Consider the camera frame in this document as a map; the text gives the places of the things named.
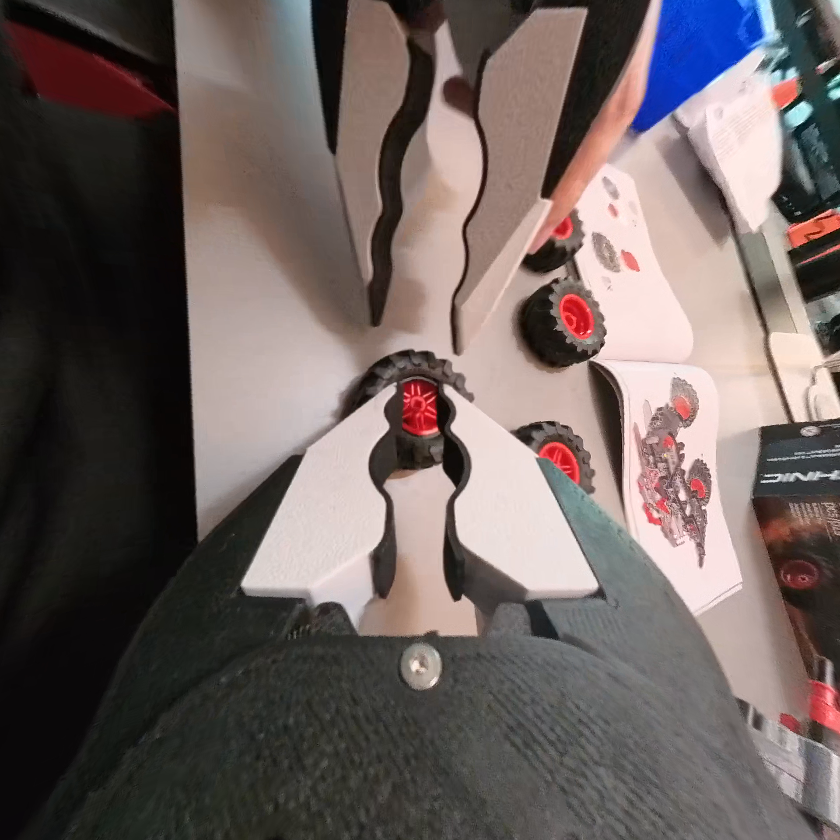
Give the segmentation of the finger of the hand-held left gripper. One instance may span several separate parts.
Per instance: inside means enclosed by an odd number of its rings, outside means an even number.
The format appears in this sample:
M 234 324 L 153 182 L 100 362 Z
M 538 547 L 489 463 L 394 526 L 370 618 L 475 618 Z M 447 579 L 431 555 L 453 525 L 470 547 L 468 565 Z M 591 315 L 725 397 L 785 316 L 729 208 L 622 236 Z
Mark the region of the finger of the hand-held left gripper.
M 496 310 L 550 211 L 543 181 L 586 15 L 584 7 L 536 7 L 479 58 L 474 121 L 482 169 L 451 302 L 457 355 Z
M 382 324 L 404 212 L 403 164 L 434 86 L 434 48 L 386 2 L 348 4 L 335 165 L 371 325 Z

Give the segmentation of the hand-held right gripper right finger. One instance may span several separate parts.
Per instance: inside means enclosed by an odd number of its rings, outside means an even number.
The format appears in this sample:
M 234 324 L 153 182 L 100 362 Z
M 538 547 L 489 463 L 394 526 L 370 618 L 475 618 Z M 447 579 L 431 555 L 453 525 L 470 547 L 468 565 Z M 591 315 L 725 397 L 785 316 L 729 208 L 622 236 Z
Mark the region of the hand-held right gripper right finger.
M 488 635 L 500 605 L 569 601 L 601 585 L 536 456 L 456 391 L 439 393 L 446 502 L 444 577 Z

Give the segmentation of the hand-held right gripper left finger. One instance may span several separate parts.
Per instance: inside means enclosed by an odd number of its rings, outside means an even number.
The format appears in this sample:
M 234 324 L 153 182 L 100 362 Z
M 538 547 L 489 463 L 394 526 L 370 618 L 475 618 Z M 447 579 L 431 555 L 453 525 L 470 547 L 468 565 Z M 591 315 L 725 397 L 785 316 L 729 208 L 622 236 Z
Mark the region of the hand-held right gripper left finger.
M 241 581 L 248 596 L 342 606 L 358 628 L 396 574 L 400 388 L 387 386 L 301 457 Z

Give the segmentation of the black toy wheel red rim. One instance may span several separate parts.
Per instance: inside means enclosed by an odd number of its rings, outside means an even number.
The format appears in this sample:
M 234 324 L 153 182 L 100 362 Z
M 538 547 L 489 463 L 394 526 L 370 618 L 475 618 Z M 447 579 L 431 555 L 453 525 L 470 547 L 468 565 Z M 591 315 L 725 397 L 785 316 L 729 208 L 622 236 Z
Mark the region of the black toy wheel red rim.
M 579 281 L 553 279 L 523 302 L 519 316 L 527 349 L 554 369 L 592 361 L 606 341 L 606 323 L 597 301 Z
M 440 385 L 448 385 L 472 402 L 466 378 L 458 373 L 451 360 L 425 350 L 402 350 L 389 353 L 374 362 L 347 392 L 341 418 L 351 415 L 390 385 L 402 384 L 402 429 L 395 440 L 399 469 L 415 471 L 439 465 L 444 453 L 444 438 L 438 429 L 437 394 Z
M 573 210 L 543 245 L 522 261 L 522 267 L 535 274 L 548 274 L 565 266 L 583 246 L 585 233 L 579 214 Z
M 592 456 L 581 436 L 555 421 L 525 424 L 511 431 L 536 456 L 547 459 L 587 494 L 595 492 Z

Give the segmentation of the grey desk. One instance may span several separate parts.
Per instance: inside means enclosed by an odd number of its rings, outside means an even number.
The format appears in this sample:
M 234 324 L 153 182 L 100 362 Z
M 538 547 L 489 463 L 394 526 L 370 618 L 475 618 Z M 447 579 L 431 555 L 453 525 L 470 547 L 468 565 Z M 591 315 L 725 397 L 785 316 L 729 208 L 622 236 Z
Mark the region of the grey desk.
M 405 349 L 452 360 L 505 428 L 572 426 L 592 456 L 595 501 L 624 524 L 613 389 L 588 367 L 537 366 L 518 339 L 518 305 L 538 279 L 517 274 L 467 352 L 452 352 L 449 305 L 480 147 L 472 122 L 442 101 L 444 81 L 459 73 L 448 27 L 435 36 L 432 110 L 403 168 L 385 318 L 369 328 L 323 136 L 309 3 L 175 2 L 174 15 L 199 537 L 333 425 L 372 362 Z M 807 672 L 751 501 L 759 428 L 788 418 L 732 228 L 671 121 L 626 140 L 613 161 L 636 183 L 689 319 L 689 362 L 721 401 L 717 488 L 742 589 L 700 625 L 737 697 L 772 718 L 800 716 Z

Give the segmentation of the person's left hand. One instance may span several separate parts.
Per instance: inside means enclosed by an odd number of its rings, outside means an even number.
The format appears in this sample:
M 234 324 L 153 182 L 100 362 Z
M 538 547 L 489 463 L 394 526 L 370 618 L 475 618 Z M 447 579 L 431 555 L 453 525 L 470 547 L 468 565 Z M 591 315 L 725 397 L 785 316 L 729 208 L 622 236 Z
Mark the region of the person's left hand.
M 554 4 L 585 7 L 587 15 L 543 181 L 552 206 L 530 254 L 571 214 L 625 140 L 645 97 L 662 7 L 659 1 Z

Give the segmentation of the blue plastic bin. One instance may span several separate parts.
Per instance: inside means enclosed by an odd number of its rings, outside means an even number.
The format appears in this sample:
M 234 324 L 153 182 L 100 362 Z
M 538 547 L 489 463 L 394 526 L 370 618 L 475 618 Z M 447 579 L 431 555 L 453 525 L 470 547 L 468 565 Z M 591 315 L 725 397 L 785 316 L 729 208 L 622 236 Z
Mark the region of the blue plastic bin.
M 632 130 L 654 127 L 763 40 L 756 1 L 663 1 L 647 89 Z

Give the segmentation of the white printed papers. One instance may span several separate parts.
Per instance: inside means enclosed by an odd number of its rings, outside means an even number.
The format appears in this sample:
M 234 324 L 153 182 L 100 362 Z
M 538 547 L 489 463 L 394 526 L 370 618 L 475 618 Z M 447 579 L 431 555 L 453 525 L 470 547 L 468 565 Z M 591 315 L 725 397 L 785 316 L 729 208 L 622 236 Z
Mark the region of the white printed papers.
M 721 192 L 737 232 L 756 233 L 781 184 L 782 127 L 770 79 L 740 63 L 674 112 Z

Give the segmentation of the open instruction booklet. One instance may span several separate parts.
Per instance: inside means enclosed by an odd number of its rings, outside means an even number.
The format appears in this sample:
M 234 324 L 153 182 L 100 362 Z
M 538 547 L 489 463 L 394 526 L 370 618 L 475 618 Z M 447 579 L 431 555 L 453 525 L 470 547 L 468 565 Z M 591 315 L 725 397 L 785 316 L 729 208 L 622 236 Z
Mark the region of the open instruction booklet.
M 694 334 L 663 273 L 630 175 L 605 164 L 577 212 L 576 268 L 605 321 L 594 358 L 616 394 L 631 535 L 696 616 L 742 588 L 717 473 L 711 376 L 687 364 Z

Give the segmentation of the cluttered dark shelf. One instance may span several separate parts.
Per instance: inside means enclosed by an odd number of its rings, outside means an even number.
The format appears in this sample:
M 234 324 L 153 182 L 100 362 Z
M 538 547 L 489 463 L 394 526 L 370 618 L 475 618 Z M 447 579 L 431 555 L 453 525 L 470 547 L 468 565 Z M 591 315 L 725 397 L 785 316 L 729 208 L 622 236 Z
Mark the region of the cluttered dark shelf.
M 838 316 L 838 2 L 772 1 L 773 95 L 783 127 L 783 171 L 773 201 L 788 257 L 813 317 Z

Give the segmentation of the person's black clothing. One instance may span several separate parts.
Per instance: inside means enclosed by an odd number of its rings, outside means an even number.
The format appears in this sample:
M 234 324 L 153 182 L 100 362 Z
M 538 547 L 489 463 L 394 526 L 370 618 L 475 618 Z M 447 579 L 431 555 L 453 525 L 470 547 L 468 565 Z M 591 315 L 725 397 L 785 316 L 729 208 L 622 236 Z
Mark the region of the person's black clothing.
M 196 543 L 180 123 L 49 100 L 2 2 L 2 838 Z

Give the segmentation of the black toy set box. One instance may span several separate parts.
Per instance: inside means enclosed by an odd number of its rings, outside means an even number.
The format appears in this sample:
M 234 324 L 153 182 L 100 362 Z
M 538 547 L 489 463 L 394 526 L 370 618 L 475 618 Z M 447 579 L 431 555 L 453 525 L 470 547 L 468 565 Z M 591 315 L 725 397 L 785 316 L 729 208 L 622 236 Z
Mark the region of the black toy set box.
M 752 508 L 812 679 L 839 670 L 839 422 L 762 427 Z

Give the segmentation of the red cloth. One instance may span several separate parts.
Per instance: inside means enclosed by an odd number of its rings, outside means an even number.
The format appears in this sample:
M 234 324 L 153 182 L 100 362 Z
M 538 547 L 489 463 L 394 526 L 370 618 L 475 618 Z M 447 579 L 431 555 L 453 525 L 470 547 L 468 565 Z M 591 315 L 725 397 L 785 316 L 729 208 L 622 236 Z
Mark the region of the red cloth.
M 177 113 L 150 80 L 89 49 L 18 23 L 7 25 L 7 36 L 31 95 L 126 119 Z

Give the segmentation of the white plastic object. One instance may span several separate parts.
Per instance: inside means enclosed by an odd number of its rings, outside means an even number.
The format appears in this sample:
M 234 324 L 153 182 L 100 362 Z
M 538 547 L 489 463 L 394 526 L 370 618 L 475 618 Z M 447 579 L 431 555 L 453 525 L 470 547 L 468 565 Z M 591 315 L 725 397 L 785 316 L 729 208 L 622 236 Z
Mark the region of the white plastic object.
M 835 384 L 839 353 L 825 356 L 812 335 L 798 332 L 770 332 L 768 350 L 792 422 L 817 423 L 839 418 Z

